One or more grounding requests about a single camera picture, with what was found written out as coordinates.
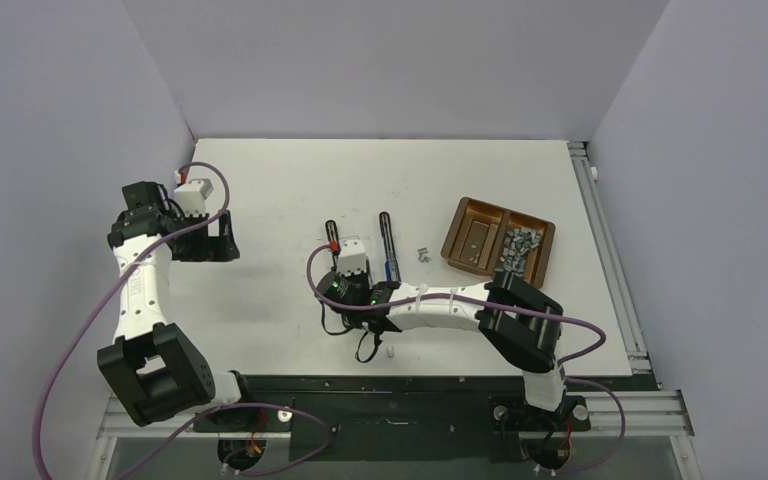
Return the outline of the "blue stapler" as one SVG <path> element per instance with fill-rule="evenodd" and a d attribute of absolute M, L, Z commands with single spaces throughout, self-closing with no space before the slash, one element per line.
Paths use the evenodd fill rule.
<path fill-rule="evenodd" d="M 385 275 L 390 282 L 400 282 L 401 274 L 392 233 L 392 222 L 388 212 L 379 213 L 379 227 L 385 252 Z"/>

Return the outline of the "black stapler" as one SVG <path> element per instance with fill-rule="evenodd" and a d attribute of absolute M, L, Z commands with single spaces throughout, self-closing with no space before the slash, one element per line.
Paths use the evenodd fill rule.
<path fill-rule="evenodd" d="M 331 250 L 338 250 L 340 247 L 339 232 L 335 220 L 325 222 L 326 238 Z"/>

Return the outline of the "grey staple strip cluster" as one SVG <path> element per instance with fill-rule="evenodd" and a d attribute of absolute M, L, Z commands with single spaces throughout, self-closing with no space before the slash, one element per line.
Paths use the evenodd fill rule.
<path fill-rule="evenodd" d="M 431 260 L 431 257 L 429 255 L 429 250 L 426 247 L 420 248 L 418 251 L 418 261 L 420 263 L 429 263 Z"/>

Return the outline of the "brown wooden tray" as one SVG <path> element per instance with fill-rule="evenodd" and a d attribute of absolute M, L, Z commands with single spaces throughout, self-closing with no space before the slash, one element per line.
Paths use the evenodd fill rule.
<path fill-rule="evenodd" d="M 464 197 L 460 200 L 441 256 L 459 270 L 492 277 L 502 252 L 505 233 L 514 227 L 529 227 L 542 233 L 542 241 L 535 253 L 529 255 L 523 274 L 513 273 L 528 284 L 541 288 L 544 285 L 549 257 L 554 241 L 554 223 L 508 208 Z"/>

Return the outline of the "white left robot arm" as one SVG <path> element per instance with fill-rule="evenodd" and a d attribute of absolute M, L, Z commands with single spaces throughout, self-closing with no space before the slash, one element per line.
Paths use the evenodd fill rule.
<path fill-rule="evenodd" d="M 172 192 L 156 182 L 127 185 L 126 208 L 107 235 L 124 283 L 113 342 L 98 350 L 97 365 L 138 426 L 201 406 L 219 406 L 219 417 L 234 430 L 257 419 L 258 403 L 244 393 L 242 376 L 215 372 L 171 319 L 173 262 L 230 262 L 240 256 L 228 212 L 218 218 L 218 234 L 205 224 L 212 191 L 208 179 L 184 180 Z"/>

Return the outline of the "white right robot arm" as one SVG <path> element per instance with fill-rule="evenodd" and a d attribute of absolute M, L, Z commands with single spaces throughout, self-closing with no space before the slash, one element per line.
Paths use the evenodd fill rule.
<path fill-rule="evenodd" d="M 564 416 L 566 393 L 556 353 L 562 327 L 546 318 L 561 314 L 562 307 L 524 280 L 502 273 L 459 287 L 397 281 L 369 285 L 330 271 L 310 285 L 323 305 L 376 338 L 419 328 L 483 335 L 522 372 L 527 419 L 549 428 Z"/>

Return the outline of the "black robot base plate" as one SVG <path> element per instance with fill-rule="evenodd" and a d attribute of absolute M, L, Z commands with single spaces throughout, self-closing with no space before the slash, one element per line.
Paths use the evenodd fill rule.
<path fill-rule="evenodd" d="M 524 401 L 518 376 L 248 376 L 244 400 L 254 409 L 223 411 L 198 421 L 198 433 L 284 433 L 290 457 L 321 445 L 322 428 L 310 420 L 279 420 L 266 403 L 305 411 L 334 428 L 325 461 L 440 461 L 486 458 L 518 462 L 548 442 L 547 433 L 592 430 L 588 420 L 552 420 Z"/>

